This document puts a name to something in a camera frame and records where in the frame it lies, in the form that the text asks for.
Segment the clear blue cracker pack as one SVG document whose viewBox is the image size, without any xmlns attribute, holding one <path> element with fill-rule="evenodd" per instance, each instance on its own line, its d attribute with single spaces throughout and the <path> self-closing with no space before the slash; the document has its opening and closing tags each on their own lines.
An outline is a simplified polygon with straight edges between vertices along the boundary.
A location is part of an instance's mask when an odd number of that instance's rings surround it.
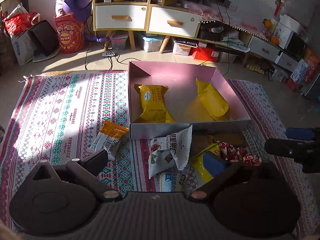
<svg viewBox="0 0 320 240">
<path fill-rule="evenodd" d="M 187 192 L 187 174 L 163 172 L 158 176 L 161 192 Z"/>
</svg>

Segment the white nut snack bag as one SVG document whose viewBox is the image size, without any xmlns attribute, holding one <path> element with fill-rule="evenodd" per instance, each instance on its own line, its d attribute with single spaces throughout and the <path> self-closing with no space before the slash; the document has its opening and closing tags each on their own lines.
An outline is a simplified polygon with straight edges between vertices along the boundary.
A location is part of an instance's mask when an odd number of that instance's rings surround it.
<svg viewBox="0 0 320 240">
<path fill-rule="evenodd" d="M 156 174 L 172 167 L 183 171 L 188 164 L 192 141 L 193 126 L 189 126 L 166 137 L 151 140 L 151 150 L 148 159 L 149 179 Z"/>
</svg>

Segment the yellow blue chip bag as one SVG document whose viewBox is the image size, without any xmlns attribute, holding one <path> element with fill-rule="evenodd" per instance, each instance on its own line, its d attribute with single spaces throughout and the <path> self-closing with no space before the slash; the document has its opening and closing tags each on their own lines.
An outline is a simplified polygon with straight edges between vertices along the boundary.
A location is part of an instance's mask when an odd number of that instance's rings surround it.
<svg viewBox="0 0 320 240">
<path fill-rule="evenodd" d="M 204 183 L 208 183 L 226 169 L 226 162 L 220 157 L 220 148 L 217 143 L 209 145 L 192 156 L 190 164 L 199 172 Z"/>
</svg>

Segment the orange white snack packet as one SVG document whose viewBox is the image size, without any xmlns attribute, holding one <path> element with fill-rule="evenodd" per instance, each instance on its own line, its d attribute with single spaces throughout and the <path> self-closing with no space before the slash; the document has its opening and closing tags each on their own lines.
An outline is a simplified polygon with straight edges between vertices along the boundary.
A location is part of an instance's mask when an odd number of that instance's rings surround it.
<svg viewBox="0 0 320 240">
<path fill-rule="evenodd" d="M 104 121 L 103 126 L 95 140 L 89 146 L 88 153 L 99 153 L 105 150 L 108 159 L 114 161 L 119 149 L 121 139 L 128 133 L 129 129 L 119 126 L 110 121 Z"/>
</svg>

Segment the patterned woven rug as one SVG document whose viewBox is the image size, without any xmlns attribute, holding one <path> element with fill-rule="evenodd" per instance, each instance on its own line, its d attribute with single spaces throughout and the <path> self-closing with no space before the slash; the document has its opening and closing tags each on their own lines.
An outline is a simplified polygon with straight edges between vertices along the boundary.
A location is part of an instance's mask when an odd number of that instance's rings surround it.
<svg viewBox="0 0 320 240">
<path fill-rule="evenodd" d="M 319 226 L 319 211 L 309 176 L 292 160 L 264 151 L 269 137 L 286 139 L 283 123 L 262 86 L 227 80 L 244 105 L 252 124 L 244 130 L 248 153 L 271 160 L 286 178 L 301 204 L 294 234 L 304 237 Z M 52 165 L 85 159 L 87 148 L 110 120 L 128 127 L 128 75 L 125 70 L 54 72 L 25 77 L 25 84 L 1 143 L 1 221 L 15 230 L 9 204 L 33 167 L 45 159 Z M 149 179 L 149 140 L 122 140 L 116 155 L 98 178 L 123 196 L 129 191 L 159 191 Z"/>
</svg>

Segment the plain yellow snack pack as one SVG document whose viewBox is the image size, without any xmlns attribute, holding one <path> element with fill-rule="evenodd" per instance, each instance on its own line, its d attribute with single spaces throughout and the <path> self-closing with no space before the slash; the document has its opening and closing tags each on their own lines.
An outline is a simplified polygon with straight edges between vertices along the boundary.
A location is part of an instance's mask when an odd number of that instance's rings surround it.
<svg viewBox="0 0 320 240">
<path fill-rule="evenodd" d="M 198 79 L 196 79 L 196 84 L 197 97 L 209 115 L 216 121 L 229 120 L 229 104 L 217 89 L 211 83 Z"/>
</svg>

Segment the yellow snack pack with label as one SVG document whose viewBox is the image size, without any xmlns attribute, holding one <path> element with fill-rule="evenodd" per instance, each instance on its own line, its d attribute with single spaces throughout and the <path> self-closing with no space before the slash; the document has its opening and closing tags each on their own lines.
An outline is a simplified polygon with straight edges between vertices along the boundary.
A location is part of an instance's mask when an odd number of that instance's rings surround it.
<svg viewBox="0 0 320 240">
<path fill-rule="evenodd" d="M 165 106 L 164 95 L 168 86 L 135 84 L 135 90 L 139 94 L 142 113 L 134 123 L 176 122 Z"/>
</svg>

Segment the pink cardboard box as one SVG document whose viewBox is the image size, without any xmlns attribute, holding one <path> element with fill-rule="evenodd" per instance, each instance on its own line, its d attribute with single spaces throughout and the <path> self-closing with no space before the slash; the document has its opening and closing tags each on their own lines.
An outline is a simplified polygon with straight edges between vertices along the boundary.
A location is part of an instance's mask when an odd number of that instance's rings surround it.
<svg viewBox="0 0 320 240">
<path fill-rule="evenodd" d="M 229 120 L 215 121 L 197 98 L 196 81 L 211 83 L 230 106 Z M 136 123 L 142 108 L 134 85 L 168 86 L 165 105 L 175 119 L 174 123 Z M 128 66 L 130 138 L 133 140 L 164 137 L 189 126 L 211 133 L 242 131 L 251 123 L 249 114 L 229 82 L 214 67 L 195 64 L 131 61 Z"/>
</svg>

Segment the red shoe box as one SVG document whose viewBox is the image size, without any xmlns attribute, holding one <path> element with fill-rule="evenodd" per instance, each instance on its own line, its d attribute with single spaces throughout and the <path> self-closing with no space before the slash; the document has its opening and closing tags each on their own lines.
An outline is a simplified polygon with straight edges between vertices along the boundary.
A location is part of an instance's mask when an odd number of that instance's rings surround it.
<svg viewBox="0 0 320 240">
<path fill-rule="evenodd" d="M 193 59 L 202 61 L 202 62 L 216 62 L 220 52 L 217 50 L 214 50 L 210 47 L 197 47 L 192 48 L 190 51 L 191 56 Z"/>
</svg>

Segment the dark woven basket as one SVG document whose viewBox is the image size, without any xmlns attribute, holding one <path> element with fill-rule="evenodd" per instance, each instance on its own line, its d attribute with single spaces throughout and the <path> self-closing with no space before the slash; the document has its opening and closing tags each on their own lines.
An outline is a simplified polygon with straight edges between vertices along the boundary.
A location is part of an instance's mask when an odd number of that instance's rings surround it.
<svg viewBox="0 0 320 240">
<path fill-rule="evenodd" d="M 28 35 L 39 53 L 51 55 L 59 49 L 59 42 L 55 29 L 47 20 L 42 20 L 28 30 Z"/>
</svg>

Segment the low white tv cabinet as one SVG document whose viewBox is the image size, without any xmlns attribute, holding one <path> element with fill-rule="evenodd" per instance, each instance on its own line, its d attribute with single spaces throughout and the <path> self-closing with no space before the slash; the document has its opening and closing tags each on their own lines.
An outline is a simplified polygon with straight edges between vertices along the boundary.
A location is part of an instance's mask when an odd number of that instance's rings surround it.
<svg viewBox="0 0 320 240">
<path fill-rule="evenodd" d="M 200 21 L 197 38 L 217 47 L 251 54 L 294 72 L 302 59 L 305 42 L 288 27 L 271 20 L 271 29 L 259 31 L 244 22 Z"/>
</svg>

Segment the clear storage bin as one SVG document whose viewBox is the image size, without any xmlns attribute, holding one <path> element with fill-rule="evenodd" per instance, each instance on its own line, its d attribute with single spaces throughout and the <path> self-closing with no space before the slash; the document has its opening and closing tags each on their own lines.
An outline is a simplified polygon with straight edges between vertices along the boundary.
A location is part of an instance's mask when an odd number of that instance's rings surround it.
<svg viewBox="0 0 320 240">
<path fill-rule="evenodd" d="M 145 52 L 157 52 L 160 50 L 164 37 L 162 35 L 138 34 L 138 43 Z"/>
</svg>

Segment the red plastic shopping bag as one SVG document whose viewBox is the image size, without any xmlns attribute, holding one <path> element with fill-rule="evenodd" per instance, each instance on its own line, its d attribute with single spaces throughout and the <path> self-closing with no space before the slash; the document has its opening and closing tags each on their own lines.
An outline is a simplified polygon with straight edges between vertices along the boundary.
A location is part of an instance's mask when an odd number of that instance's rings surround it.
<svg viewBox="0 0 320 240">
<path fill-rule="evenodd" d="M 41 15 L 39 13 L 20 13 L 4 20 L 6 32 L 10 37 L 19 36 L 34 25 L 38 24 Z"/>
</svg>

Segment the white drawer cabinet left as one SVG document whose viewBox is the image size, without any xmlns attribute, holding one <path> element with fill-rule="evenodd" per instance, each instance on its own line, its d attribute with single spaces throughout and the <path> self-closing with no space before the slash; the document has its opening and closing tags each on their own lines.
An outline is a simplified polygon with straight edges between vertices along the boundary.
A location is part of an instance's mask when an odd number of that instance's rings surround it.
<svg viewBox="0 0 320 240">
<path fill-rule="evenodd" d="M 105 31 L 110 38 L 115 31 L 126 31 L 135 51 L 135 31 L 146 31 L 151 0 L 93 0 L 93 31 Z"/>
</svg>

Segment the white drawer cabinet right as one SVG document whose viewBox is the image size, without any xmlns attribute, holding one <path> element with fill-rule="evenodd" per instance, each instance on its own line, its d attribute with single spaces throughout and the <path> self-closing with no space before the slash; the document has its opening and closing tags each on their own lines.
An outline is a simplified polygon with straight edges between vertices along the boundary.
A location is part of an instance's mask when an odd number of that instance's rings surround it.
<svg viewBox="0 0 320 240">
<path fill-rule="evenodd" d="M 196 38 L 200 15 L 181 6 L 180 0 L 148 0 L 145 31 L 164 36 L 159 52 L 163 53 L 171 37 Z"/>
</svg>

